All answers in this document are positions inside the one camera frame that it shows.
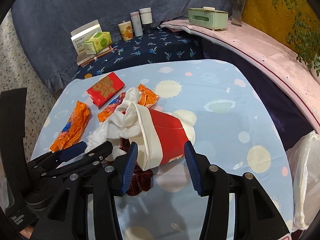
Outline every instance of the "navy blue cloth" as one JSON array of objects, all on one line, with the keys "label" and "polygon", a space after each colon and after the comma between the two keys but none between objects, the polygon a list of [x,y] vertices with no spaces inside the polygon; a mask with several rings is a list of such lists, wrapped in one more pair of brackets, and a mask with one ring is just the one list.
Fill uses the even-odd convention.
[{"label": "navy blue cloth", "polygon": [[150,34],[118,41],[111,46],[118,51],[108,53],[96,61],[79,67],[76,78],[84,79],[138,65],[204,59],[200,38],[184,31],[153,30]]},{"label": "navy blue cloth", "polygon": [[201,44],[205,58],[229,62],[246,77],[270,114],[284,150],[292,148],[302,136],[313,130],[292,100],[258,68],[236,53],[210,41],[201,39]]}]

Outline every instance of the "glass vase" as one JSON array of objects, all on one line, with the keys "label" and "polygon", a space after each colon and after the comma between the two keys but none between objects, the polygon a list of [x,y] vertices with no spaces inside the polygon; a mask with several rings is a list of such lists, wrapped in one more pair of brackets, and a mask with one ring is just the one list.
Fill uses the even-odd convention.
[{"label": "glass vase", "polygon": [[242,27],[242,12],[245,0],[232,0],[232,20],[231,24]]}]

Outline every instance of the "paper cup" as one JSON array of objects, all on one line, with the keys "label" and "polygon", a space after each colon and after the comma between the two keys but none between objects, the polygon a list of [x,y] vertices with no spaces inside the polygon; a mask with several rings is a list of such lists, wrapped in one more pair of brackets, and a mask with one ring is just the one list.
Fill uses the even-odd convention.
[{"label": "paper cup", "polygon": [[129,41],[133,38],[131,21],[123,21],[118,24],[122,39]]},{"label": "paper cup", "polygon": [[131,103],[126,113],[136,112],[141,133],[129,138],[138,145],[139,167],[146,171],[184,156],[189,139],[180,120],[174,116]]}]

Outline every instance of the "orange snack wrapper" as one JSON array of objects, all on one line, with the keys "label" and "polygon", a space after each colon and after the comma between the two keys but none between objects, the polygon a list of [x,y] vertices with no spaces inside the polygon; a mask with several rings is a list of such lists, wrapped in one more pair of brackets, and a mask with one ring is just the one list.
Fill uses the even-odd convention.
[{"label": "orange snack wrapper", "polygon": [[[139,105],[151,107],[159,100],[158,95],[142,84],[138,86],[138,90],[142,92],[141,99],[138,102]],[[98,114],[98,119],[100,122],[104,122],[115,111],[116,107],[122,103],[124,96],[125,92],[122,92]]]},{"label": "orange snack wrapper", "polygon": [[138,102],[138,104],[141,106],[146,106],[149,108],[159,100],[158,95],[156,95],[152,90],[146,88],[142,84],[138,86],[138,90],[142,92],[141,99]]},{"label": "orange snack wrapper", "polygon": [[102,112],[98,114],[98,119],[100,122],[104,122],[115,111],[116,107],[122,103],[124,96],[125,92],[122,92],[116,99],[112,100],[111,103],[102,110]]},{"label": "orange snack wrapper", "polygon": [[50,150],[55,152],[78,143],[89,122],[90,113],[90,109],[85,103],[77,101],[66,126],[51,145]]}]

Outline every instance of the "yellow curtain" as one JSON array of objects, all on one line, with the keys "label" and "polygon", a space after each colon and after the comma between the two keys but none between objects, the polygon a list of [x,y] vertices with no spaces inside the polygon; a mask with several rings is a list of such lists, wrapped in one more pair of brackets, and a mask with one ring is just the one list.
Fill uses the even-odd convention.
[{"label": "yellow curtain", "polygon": [[[289,46],[285,41],[288,32],[292,31],[294,14],[282,5],[277,6],[277,10],[275,10],[271,1],[272,0],[247,0],[242,20],[288,46],[290,49],[295,50],[294,45]],[[305,12],[319,23],[307,2]]]}]

